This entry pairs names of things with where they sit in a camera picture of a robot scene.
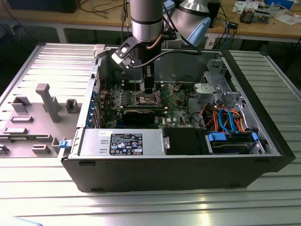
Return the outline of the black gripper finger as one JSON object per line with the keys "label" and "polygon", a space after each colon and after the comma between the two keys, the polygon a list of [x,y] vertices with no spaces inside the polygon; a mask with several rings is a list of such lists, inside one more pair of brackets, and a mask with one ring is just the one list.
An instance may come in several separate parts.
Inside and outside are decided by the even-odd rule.
{"label": "black gripper finger", "polygon": [[152,93],[154,88],[154,69],[152,66],[146,66],[143,69],[145,93]]}

